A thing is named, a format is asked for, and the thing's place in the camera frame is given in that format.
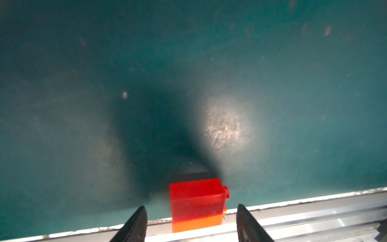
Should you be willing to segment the red lego bottom brick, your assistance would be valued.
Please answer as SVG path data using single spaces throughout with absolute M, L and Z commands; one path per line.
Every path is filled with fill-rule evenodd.
M 230 192 L 219 178 L 172 183 L 169 186 L 172 232 L 219 226 Z

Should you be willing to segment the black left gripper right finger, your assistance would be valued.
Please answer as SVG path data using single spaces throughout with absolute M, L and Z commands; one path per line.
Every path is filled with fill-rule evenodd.
M 243 204 L 238 205 L 236 225 L 239 242 L 274 242 Z

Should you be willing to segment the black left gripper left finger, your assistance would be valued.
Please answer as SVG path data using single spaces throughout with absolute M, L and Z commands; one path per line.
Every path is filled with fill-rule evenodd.
M 139 207 L 110 242 L 144 242 L 148 217 L 144 206 Z

